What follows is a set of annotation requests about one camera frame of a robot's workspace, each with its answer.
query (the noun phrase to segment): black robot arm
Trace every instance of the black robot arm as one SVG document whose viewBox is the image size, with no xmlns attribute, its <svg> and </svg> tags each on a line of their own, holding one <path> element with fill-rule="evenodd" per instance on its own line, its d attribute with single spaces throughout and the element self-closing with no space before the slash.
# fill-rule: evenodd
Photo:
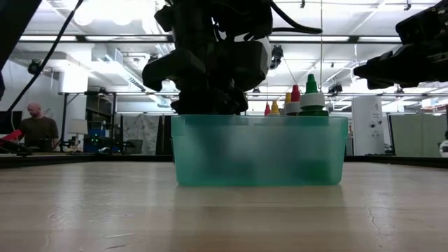
<svg viewBox="0 0 448 252">
<path fill-rule="evenodd" d="M 294 22 L 272 0 L 170 1 L 155 19 L 173 33 L 176 49 L 145 66 L 143 84 L 160 91 L 163 80 L 174 81 L 181 93 L 171 107 L 179 114 L 247 110 L 244 92 L 256 88 L 269 68 L 268 51 L 257 40 L 268 44 L 271 8 L 292 26 L 285 32 L 322 32 Z M 225 39 L 220 32 L 225 32 Z M 243 34 L 243 41 L 234 42 Z"/>
<path fill-rule="evenodd" d="M 395 29 L 402 47 L 353 70 L 367 79 L 369 89 L 448 81 L 448 0 L 403 20 Z"/>
</svg>

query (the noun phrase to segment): teal plastic bin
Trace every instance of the teal plastic bin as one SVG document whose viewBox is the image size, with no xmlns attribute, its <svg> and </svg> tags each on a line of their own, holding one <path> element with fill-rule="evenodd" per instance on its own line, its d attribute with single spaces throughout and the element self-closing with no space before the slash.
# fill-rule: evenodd
<svg viewBox="0 0 448 252">
<path fill-rule="evenodd" d="M 180 115 L 171 120 L 181 186 L 328 186 L 341 181 L 348 120 Z"/>
</svg>

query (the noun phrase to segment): wooden table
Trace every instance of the wooden table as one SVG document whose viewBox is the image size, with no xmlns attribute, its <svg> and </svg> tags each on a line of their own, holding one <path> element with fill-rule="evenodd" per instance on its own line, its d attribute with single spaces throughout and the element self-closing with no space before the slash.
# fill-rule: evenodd
<svg viewBox="0 0 448 252">
<path fill-rule="evenodd" d="M 448 170 L 350 163 L 340 186 L 180 188 L 171 163 L 0 170 L 0 251 L 447 251 Z"/>
</svg>

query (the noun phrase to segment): plastic bottle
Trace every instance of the plastic bottle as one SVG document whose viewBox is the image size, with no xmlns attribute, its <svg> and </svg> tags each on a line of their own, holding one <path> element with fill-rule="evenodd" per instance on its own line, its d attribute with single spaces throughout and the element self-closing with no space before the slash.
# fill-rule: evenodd
<svg viewBox="0 0 448 252">
<path fill-rule="evenodd" d="M 285 105 L 287 116 L 298 116 L 300 112 L 300 91 L 299 86 L 294 85 L 291 92 L 291 101 Z"/>
<path fill-rule="evenodd" d="M 269 104 L 266 101 L 265 116 L 268 116 L 270 113 L 271 113 L 271 108 L 269 107 Z"/>
<path fill-rule="evenodd" d="M 269 116 L 280 116 L 280 110 L 277 101 L 272 102 L 271 113 L 269 114 Z"/>
<path fill-rule="evenodd" d="M 291 103 L 291 93 L 287 92 L 286 98 L 285 98 L 285 104 L 283 105 L 283 108 L 280 110 L 280 115 L 286 116 L 286 114 L 288 112 L 288 110 L 286 109 L 286 106 L 290 103 Z"/>
<path fill-rule="evenodd" d="M 314 74 L 308 75 L 307 91 L 300 100 L 299 116 L 328 116 L 328 111 L 324 111 L 325 97 L 317 90 L 317 83 Z"/>
</svg>

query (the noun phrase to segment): computer monitor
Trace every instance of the computer monitor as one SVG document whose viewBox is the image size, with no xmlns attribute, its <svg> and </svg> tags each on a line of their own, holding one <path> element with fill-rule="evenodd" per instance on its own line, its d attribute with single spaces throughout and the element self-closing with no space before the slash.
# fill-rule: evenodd
<svg viewBox="0 0 448 252">
<path fill-rule="evenodd" d="M 17 130 L 22 121 L 22 114 L 22 111 L 12 112 L 13 118 L 11 123 L 11 112 L 0 111 L 0 134 L 10 134 Z"/>
</svg>

